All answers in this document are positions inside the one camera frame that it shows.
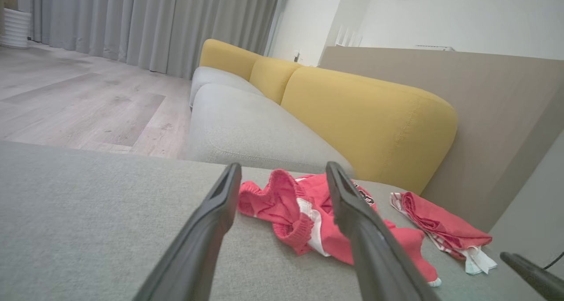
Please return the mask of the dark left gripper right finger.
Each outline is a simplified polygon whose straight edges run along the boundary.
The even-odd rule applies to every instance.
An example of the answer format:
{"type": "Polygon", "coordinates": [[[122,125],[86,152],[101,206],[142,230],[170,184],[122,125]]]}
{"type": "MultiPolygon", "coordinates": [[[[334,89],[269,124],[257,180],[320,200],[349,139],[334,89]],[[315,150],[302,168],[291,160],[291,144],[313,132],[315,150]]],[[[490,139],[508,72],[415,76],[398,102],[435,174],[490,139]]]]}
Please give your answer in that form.
{"type": "Polygon", "coordinates": [[[336,162],[326,165],[334,222],[350,241],[363,301],[440,301],[336,162]]]}

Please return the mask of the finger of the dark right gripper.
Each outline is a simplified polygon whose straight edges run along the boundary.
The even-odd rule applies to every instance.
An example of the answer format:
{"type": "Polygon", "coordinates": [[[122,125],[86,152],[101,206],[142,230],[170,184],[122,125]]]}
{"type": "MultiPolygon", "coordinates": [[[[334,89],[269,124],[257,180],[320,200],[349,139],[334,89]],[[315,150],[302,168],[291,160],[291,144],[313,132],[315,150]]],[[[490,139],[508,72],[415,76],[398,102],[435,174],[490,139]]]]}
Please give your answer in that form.
{"type": "Polygon", "coordinates": [[[545,301],[564,301],[564,280],[517,253],[501,252],[500,259],[545,301]]]}

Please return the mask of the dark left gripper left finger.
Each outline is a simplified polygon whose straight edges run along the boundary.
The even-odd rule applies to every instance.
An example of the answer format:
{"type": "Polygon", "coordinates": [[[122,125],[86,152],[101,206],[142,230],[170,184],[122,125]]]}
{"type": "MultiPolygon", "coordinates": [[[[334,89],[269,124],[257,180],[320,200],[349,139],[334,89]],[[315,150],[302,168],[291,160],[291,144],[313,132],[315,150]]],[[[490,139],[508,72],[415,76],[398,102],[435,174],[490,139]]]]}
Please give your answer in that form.
{"type": "Polygon", "coordinates": [[[132,301],[209,301],[224,235],[236,215],[241,165],[229,164],[132,301]]]}

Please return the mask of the red shorts with white stripe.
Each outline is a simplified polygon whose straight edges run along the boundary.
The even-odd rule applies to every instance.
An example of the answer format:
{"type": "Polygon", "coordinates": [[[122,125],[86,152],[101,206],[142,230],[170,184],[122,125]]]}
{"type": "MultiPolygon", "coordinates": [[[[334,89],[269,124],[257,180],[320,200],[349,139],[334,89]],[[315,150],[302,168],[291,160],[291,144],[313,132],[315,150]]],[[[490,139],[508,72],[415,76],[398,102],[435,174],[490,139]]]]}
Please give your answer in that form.
{"type": "Polygon", "coordinates": [[[324,257],[354,263],[350,241],[334,223],[325,173],[293,177],[284,169],[276,169],[264,188],[246,181],[240,187],[238,210],[272,223],[276,237],[299,256],[316,251],[324,257]]]}

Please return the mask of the red basketball jersey number 23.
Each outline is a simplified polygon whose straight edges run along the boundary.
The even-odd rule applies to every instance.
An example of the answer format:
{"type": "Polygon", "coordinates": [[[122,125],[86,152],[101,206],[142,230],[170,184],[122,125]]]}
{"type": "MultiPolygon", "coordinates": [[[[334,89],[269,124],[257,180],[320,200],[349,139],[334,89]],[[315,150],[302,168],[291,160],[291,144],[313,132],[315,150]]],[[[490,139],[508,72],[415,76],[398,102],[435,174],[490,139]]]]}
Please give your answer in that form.
{"type": "Polygon", "coordinates": [[[461,217],[412,192],[391,193],[390,204],[425,232],[439,250],[464,261],[467,274],[488,274],[498,266],[482,249],[492,242],[492,236],[461,217]]]}

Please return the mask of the grey sofa seat cushion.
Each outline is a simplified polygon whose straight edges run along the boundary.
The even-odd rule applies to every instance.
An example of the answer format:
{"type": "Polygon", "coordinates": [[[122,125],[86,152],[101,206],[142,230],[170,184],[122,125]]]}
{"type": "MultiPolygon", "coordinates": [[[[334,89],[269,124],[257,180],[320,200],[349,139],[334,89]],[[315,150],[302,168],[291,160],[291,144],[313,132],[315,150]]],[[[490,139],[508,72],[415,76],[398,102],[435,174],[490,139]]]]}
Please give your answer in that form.
{"type": "Polygon", "coordinates": [[[323,173],[348,160],[327,141],[272,100],[234,87],[206,84],[192,105],[185,158],[290,172],[323,173]]]}
{"type": "Polygon", "coordinates": [[[226,72],[220,69],[212,67],[198,67],[196,68],[191,83],[189,107],[192,109],[195,96],[199,89],[207,84],[219,84],[225,86],[231,86],[236,89],[240,89],[246,92],[254,93],[260,96],[264,96],[255,86],[250,84],[244,78],[226,72]]]}

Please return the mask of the yellow sofa backrest cushion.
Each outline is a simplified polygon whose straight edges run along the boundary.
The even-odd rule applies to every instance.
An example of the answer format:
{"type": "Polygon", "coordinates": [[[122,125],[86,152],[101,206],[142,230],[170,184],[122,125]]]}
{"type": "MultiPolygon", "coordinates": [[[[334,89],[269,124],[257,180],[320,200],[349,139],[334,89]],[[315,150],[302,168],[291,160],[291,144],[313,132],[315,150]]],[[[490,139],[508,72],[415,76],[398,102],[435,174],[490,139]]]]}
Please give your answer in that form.
{"type": "Polygon", "coordinates": [[[266,98],[280,105],[290,77],[302,67],[296,62],[261,57],[252,67],[249,82],[266,98]]]}
{"type": "Polygon", "coordinates": [[[419,88],[298,68],[281,106],[348,160],[356,178],[421,194],[451,148],[457,112],[419,88]]]}
{"type": "Polygon", "coordinates": [[[260,54],[216,39],[207,39],[203,43],[199,66],[226,71],[248,81],[255,62],[260,58],[260,54]]]}

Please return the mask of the large grey sofa seat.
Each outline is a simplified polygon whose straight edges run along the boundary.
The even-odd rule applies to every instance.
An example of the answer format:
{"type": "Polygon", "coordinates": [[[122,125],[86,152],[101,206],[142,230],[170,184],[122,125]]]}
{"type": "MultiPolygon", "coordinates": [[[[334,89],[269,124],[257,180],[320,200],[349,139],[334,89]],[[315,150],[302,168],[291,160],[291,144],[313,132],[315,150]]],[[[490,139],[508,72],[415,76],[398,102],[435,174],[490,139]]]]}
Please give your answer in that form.
{"type": "MultiPolygon", "coordinates": [[[[0,301],[132,301],[224,165],[0,141],[0,301]]],[[[237,214],[210,301],[362,301],[355,269],[237,214]]]]}

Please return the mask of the beige panel behind sofa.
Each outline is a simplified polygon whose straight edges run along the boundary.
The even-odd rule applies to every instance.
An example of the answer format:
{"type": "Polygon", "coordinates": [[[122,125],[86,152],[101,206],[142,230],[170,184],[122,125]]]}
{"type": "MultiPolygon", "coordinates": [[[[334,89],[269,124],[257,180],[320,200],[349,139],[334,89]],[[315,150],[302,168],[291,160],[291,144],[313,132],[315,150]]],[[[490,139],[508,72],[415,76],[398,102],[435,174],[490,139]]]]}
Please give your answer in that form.
{"type": "Polygon", "coordinates": [[[564,60],[333,46],[320,66],[417,87],[453,106],[456,138],[422,195],[483,231],[564,130],[564,60]]]}

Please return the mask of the grey pleated curtain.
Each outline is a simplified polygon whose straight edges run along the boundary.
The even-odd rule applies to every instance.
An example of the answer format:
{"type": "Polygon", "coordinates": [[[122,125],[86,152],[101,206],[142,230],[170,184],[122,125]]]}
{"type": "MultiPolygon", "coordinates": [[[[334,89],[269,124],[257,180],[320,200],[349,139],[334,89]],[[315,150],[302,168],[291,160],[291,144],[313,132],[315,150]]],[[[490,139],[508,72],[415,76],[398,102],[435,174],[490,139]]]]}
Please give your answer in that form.
{"type": "Polygon", "coordinates": [[[31,39],[191,78],[215,39],[263,54],[277,0],[30,0],[31,39]]]}

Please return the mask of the white ribbed plant pot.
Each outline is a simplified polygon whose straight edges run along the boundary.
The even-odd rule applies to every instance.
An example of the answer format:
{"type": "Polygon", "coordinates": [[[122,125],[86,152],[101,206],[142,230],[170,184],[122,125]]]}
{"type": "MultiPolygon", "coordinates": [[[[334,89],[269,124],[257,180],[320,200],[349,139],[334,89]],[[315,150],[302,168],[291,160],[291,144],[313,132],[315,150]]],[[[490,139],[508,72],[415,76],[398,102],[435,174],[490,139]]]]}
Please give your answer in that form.
{"type": "Polygon", "coordinates": [[[0,46],[27,49],[32,14],[4,8],[4,33],[0,34],[0,46]]]}

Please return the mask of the white slatted wall object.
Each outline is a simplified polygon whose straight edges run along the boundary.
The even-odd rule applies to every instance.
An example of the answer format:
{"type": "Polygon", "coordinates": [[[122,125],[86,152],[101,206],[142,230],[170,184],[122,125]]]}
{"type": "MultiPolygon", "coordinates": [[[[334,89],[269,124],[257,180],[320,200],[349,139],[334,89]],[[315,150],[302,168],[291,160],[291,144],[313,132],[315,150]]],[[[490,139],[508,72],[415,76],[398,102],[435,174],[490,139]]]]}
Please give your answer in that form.
{"type": "Polygon", "coordinates": [[[362,34],[348,27],[340,26],[334,45],[337,47],[359,47],[362,38],[362,34]]]}

